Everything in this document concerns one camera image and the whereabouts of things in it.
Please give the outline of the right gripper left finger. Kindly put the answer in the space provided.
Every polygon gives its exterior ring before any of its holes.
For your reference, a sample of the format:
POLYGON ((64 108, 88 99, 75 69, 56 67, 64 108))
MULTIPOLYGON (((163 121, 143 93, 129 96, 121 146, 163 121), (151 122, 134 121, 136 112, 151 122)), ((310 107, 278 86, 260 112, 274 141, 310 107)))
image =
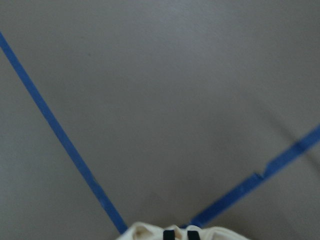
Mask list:
POLYGON ((162 235, 163 240, 174 240, 174 230, 164 230, 162 235))

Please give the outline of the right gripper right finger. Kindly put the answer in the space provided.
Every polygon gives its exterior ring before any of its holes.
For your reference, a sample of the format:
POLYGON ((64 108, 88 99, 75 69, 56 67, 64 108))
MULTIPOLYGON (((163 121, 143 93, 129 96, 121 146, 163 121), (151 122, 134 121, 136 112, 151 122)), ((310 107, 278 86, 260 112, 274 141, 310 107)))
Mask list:
POLYGON ((188 240, 199 240, 199 232, 195 230, 188 230, 187 238, 188 240))

